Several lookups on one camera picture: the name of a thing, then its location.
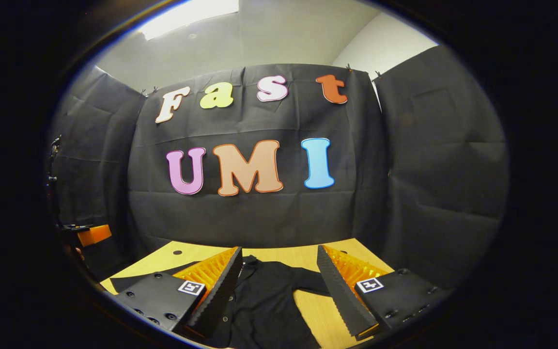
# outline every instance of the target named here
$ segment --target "orange ribbed surface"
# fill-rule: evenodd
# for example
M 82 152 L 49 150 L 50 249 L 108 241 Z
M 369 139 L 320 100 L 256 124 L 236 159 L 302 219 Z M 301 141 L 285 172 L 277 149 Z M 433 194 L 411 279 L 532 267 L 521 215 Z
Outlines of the orange ribbed surface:
M 230 248 L 225 252 L 216 254 L 215 256 L 200 261 L 199 263 L 195 263 L 194 265 L 173 274 L 176 278 L 206 285 L 206 293 L 201 297 L 201 300 L 197 305 L 198 307 L 199 304 L 206 299 L 212 287 L 215 286 L 219 276 L 221 276 L 221 273 L 225 270 L 225 267 L 228 265 L 237 249 L 238 247 Z
M 333 261 L 333 264 L 337 270 L 339 270 L 339 274 L 341 274 L 343 280 L 348 284 L 356 298 L 358 298 L 361 303 L 363 303 L 363 300 L 361 300 L 361 297 L 359 297 L 355 291 L 355 285 L 359 281 L 370 278 L 378 278 L 378 276 L 388 274 L 388 272 L 374 267 L 370 263 L 365 263 L 358 258 L 352 257 L 349 254 L 344 254 L 344 252 L 335 250 L 334 248 L 330 248 L 325 245 L 323 245 L 323 247 L 330 257 L 330 260 Z

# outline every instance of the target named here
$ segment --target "black fabric backdrop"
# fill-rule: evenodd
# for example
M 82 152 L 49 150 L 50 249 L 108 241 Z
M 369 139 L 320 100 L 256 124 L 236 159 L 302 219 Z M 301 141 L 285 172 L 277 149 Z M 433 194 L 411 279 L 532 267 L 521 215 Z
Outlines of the black fabric backdrop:
M 374 80 L 389 128 L 389 228 L 382 259 L 456 287 L 498 231 L 509 186 L 489 99 L 438 46 Z
M 345 82 L 345 104 L 324 98 L 316 78 L 333 74 Z M 286 78 L 288 95 L 260 102 L 257 82 L 271 75 Z M 202 109 L 206 87 L 230 82 L 233 103 Z M 173 118 L 155 123 L 164 93 L 190 86 Z M 159 89 L 145 102 L 133 137 L 128 166 L 128 197 L 135 229 L 151 248 L 168 240 L 207 245 L 289 247 L 356 237 L 380 252 L 384 228 L 387 167 L 379 105 L 362 71 L 311 64 L 269 64 L 219 71 Z M 319 190 L 308 178 L 301 141 L 330 139 L 328 167 L 335 185 Z M 261 193 L 242 189 L 233 197 L 221 186 L 215 146 L 233 143 L 246 160 L 255 144 L 279 141 L 277 170 L 284 187 Z M 166 154 L 181 150 L 184 181 L 192 180 L 193 147 L 206 148 L 204 184 L 194 195 L 175 192 Z
M 53 163 L 64 224 L 109 224 L 112 237 L 83 249 L 106 278 L 148 254 L 128 220 L 126 169 L 145 97 L 99 68 L 82 73 L 62 97 L 49 141 L 62 135 Z

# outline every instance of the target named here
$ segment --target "white wall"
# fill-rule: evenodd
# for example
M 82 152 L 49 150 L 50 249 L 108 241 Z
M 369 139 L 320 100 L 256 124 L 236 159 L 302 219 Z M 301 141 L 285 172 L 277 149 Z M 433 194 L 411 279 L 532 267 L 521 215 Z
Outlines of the white wall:
M 328 65 L 379 13 L 354 0 L 240 0 L 238 13 L 200 20 L 150 41 L 132 31 L 96 65 L 137 91 L 240 66 Z
M 401 62 L 438 44 L 400 20 L 381 13 L 356 34 L 333 61 L 334 66 L 346 66 L 384 73 Z

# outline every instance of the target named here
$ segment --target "ceiling light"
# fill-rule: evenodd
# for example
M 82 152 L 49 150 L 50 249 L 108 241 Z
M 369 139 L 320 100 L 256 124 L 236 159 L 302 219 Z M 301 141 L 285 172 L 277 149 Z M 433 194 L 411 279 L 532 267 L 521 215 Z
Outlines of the ceiling light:
M 187 24 L 237 12 L 238 0 L 189 0 L 148 20 L 139 31 L 152 40 Z

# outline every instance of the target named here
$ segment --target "pink letter u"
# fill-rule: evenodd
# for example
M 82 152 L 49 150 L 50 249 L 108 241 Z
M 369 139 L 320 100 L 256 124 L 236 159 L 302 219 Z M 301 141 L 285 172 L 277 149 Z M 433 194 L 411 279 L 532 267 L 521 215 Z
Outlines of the pink letter u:
M 167 161 L 169 162 L 169 179 L 175 191 L 184 195 L 193 195 L 202 190 L 203 186 L 203 166 L 202 157 L 206 153 L 205 148 L 191 148 L 188 151 L 188 156 L 193 161 L 193 181 L 185 183 L 182 180 L 182 158 L 184 153 L 177 150 L 167 154 Z

